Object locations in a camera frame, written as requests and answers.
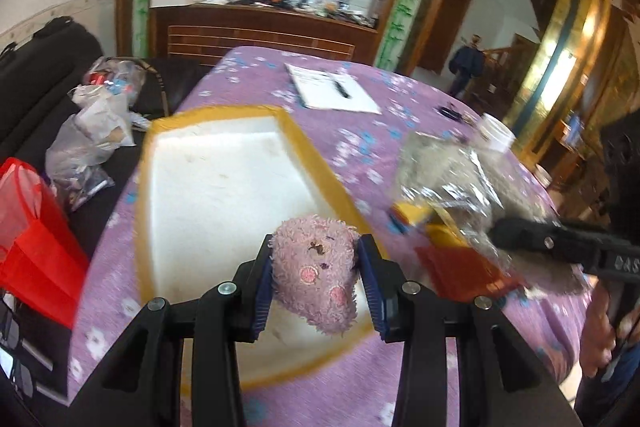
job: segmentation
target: person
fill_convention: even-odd
[[[471,44],[462,46],[449,61],[449,71],[456,75],[449,89],[449,96],[462,96],[471,78],[482,75],[484,54],[478,49],[481,40],[479,35],[474,35],[471,37]]]
[[[629,385],[640,365],[640,327],[629,337],[630,346],[620,358],[607,382],[595,378],[598,371],[611,361],[611,351],[616,342],[622,342],[640,315],[640,307],[630,312],[617,331],[607,318],[609,292],[598,282],[591,295],[591,303],[586,312],[584,328],[580,336],[580,367],[582,381],[575,400],[575,412],[585,427],[597,425],[613,406],[615,400]]]

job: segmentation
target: notebook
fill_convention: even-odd
[[[306,107],[381,114],[378,104],[348,74],[307,70],[287,64]]]

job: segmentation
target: tiled wall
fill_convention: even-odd
[[[14,41],[18,45],[28,42],[34,32],[55,17],[70,16],[96,36],[105,55],[113,56],[116,52],[114,6],[114,0],[71,0],[49,7],[0,34],[0,50]]]

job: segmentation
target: black pen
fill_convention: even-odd
[[[344,87],[342,87],[342,84],[340,82],[338,82],[337,80],[335,80],[335,77],[332,76],[332,81],[334,81],[334,86],[335,89],[338,90],[338,92],[345,98],[351,98],[351,95],[344,89]]]

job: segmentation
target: red shopping bag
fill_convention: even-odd
[[[0,168],[0,287],[72,328],[88,267],[49,187],[9,158]]]

